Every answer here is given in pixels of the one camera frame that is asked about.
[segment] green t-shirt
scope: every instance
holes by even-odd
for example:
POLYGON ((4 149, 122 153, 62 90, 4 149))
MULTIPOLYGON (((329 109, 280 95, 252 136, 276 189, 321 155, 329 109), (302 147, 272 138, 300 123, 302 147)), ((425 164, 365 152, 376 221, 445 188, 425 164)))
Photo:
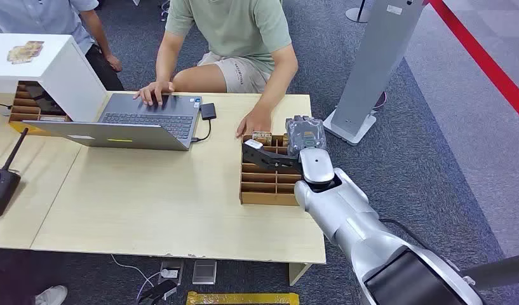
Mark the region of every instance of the green t-shirt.
POLYGON ((280 0, 172 0, 166 31, 186 36, 196 22, 209 50, 249 58, 263 72, 274 70, 274 52, 291 43, 280 0))

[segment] antenna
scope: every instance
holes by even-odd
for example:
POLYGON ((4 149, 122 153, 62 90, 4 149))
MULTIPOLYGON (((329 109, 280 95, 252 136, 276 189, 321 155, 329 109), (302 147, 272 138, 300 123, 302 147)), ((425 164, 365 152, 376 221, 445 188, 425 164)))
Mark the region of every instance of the antenna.
POLYGON ((16 153, 18 152, 18 149, 20 148, 20 145, 22 145, 22 142, 24 141, 25 135, 27 135, 27 132, 29 131, 28 128, 24 129, 22 131, 22 135, 18 139, 18 142, 16 142, 16 146, 12 149, 12 152, 10 153, 10 156, 8 156, 7 161, 5 162, 5 165, 3 166, 3 170, 8 170, 10 163, 12 163, 12 160, 16 156, 16 153))

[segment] small box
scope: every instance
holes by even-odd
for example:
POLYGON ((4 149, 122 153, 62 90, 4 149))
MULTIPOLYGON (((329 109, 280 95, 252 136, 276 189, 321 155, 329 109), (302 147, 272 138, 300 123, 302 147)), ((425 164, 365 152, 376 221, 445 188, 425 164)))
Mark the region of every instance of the small box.
MULTIPOLYGON (((252 137, 245 135, 243 142, 252 137)), ((287 154, 287 146, 283 146, 283 136, 273 135, 266 151, 287 154)), ((253 163, 242 160, 240 199, 242 204, 253 205, 289 205, 298 206, 295 199, 295 183, 301 179, 296 170, 266 170, 253 163)))

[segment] wooden box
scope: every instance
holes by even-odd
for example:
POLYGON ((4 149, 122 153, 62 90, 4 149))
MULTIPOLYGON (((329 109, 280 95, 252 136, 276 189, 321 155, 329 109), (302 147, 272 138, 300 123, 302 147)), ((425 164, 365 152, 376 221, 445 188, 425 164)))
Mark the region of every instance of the wooden box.
POLYGON ((12 103, 12 109, 9 117, 9 124, 17 132, 22 132, 24 128, 29 128, 29 135, 51 135, 46 130, 36 128, 23 123, 25 119, 37 120, 37 121, 72 121, 68 116, 53 116, 48 114, 41 114, 40 108, 37 103, 31 97, 30 93, 25 89, 25 85, 20 83, 16 90, 14 102, 12 103))
MULTIPOLYGON (((251 139, 244 136, 243 141, 251 139)), ((283 136, 273 135, 270 146, 263 147, 267 151, 278 154, 287 154, 287 147, 283 147, 283 136)), ((253 163, 242 160, 241 191, 242 204, 254 205, 299 205, 295 199, 293 189, 300 180, 296 170, 266 170, 253 163)))

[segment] black wire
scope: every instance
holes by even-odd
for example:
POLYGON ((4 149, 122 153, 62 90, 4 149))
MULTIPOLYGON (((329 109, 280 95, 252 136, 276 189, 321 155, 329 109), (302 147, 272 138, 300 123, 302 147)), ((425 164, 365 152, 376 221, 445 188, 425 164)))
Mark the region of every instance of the black wire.
POLYGON ((435 249, 433 249, 432 247, 430 247, 425 241, 421 240, 416 234, 414 234, 411 230, 409 230, 408 227, 404 226, 403 224, 401 224, 401 222, 398 222, 397 220, 394 220, 394 219, 379 219, 380 222, 383 222, 383 223, 389 223, 389 224, 395 224, 396 226, 402 228, 409 236, 411 236, 417 243, 419 243, 420 245, 422 245, 422 247, 424 247, 424 249, 426 250, 429 250, 429 251, 432 251, 433 253, 437 253, 435 251, 435 249))
POLYGON ((12 108, 12 105, 0 104, 0 106, 7 107, 7 109, 11 109, 12 108))
POLYGON ((211 130, 210 120, 211 119, 209 119, 209 132, 207 133, 207 136, 205 138, 192 138, 192 143, 201 142, 210 136, 210 130, 211 130))
MULTIPOLYGON (((426 250, 429 250, 431 252, 433 252, 433 254, 437 255, 440 259, 442 259, 443 261, 445 261, 448 265, 450 265, 450 263, 448 263, 448 260, 446 260, 446 258, 444 258, 442 255, 439 254, 439 252, 437 252, 433 247, 430 247, 426 242, 422 241, 416 234, 414 234, 411 230, 409 230, 408 227, 404 226, 401 222, 398 222, 397 220, 394 220, 394 219, 379 219, 380 222, 383 222, 383 223, 390 223, 390 224, 394 224, 400 228, 402 228, 410 237, 412 237, 417 243, 419 243, 420 245, 422 245, 422 247, 424 247, 426 250)), ((458 270, 456 270, 456 268, 452 268, 452 270, 454 270, 461 278, 464 277, 463 274, 461 274, 458 270)), ((472 286, 469 284, 469 287, 471 287, 473 289, 473 291, 478 295, 478 297, 480 298, 480 300, 482 301, 482 304, 483 305, 487 305, 487 302, 485 301, 485 299, 483 298, 483 296, 476 290, 476 287, 472 286)))

